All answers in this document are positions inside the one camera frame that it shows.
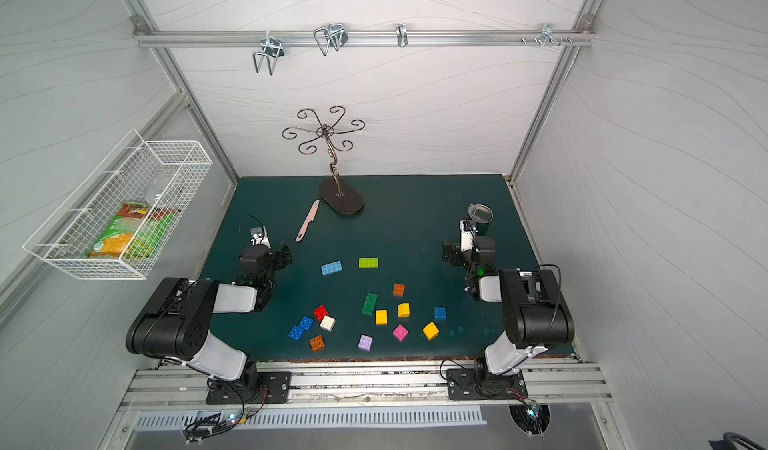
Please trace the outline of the pink lego brick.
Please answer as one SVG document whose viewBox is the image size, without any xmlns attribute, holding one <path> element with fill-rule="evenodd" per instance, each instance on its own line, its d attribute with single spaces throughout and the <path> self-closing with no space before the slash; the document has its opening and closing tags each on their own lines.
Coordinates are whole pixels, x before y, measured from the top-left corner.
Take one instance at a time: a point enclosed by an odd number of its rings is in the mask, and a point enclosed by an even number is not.
<svg viewBox="0 0 768 450">
<path fill-rule="evenodd" d="M 392 334 L 399 342 L 403 342 L 408 335 L 408 330 L 403 325 L 398 325 Z"/>
</svg>

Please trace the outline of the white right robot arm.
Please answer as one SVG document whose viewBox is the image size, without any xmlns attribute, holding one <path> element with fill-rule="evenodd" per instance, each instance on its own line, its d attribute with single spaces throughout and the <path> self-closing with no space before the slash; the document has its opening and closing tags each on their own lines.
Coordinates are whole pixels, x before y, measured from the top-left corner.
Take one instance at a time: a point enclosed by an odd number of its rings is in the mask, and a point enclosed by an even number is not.
<svg viewBox="0 0 768 450">
<path fill-rule="evenodd" d="M 542 264 L 532 270 L 501 269 L 495 264 L 495 249 L 495 241 L 487 236 L 442 243 L 442 259 L 465 270 L 465 291 L 477 301 L 502 306 L 503 330 L 474 360 L 474 366 L 442 373 L 453 401 L 528 403 L 523 364 L 575 337 L 559 268 Z"/>
</svg>

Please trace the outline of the purple lego brick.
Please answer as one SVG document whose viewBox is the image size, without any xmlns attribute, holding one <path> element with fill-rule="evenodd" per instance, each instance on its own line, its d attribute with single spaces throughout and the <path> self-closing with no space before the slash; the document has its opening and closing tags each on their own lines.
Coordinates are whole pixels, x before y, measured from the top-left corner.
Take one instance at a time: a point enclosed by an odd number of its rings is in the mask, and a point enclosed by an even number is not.
<svg viewBox="0 0 768 450">
<path fill-rule="evenodd" d="M 361 335 L 358 342 L 358 349 L 369 352 L 371 350 L 373 338 L 368 335 Z"/>
</svg>

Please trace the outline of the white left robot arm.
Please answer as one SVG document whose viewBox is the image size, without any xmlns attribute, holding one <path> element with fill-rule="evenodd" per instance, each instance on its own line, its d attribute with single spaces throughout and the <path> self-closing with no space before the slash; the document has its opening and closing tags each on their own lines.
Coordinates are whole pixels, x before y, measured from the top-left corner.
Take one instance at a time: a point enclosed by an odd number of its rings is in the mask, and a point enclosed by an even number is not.
<svg viewBox="0 0 768 450">
<path fill-rule="evenodd" d="M 216 314 L 264 310 L 277 288 L 275 273 L 292 263 L 287 244 L 255 244 L 240 256 L 233 283 L 167 277 L 156 287 L 126 335 L 132 354 L 174 361 L 207 376 L 208 405 L 284 404 L 291 374 L 262 373 L 256 360 L 214 335 Z"/>
</svg>

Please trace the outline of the dark green lego plate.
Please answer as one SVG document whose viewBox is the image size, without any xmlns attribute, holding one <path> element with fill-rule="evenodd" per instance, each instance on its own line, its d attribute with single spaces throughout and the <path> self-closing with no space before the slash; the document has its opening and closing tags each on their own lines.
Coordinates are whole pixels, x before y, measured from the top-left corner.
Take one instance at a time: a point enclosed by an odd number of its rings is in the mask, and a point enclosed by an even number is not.
<svg viewBox="0 0 768 450">
<path fill-rule="evenodd" d="M 366 316 L 371 316 L 375 311 L 377 299 L 377 294 L 368 293 L 365 297 L 361 313 Z"/>
</svg>

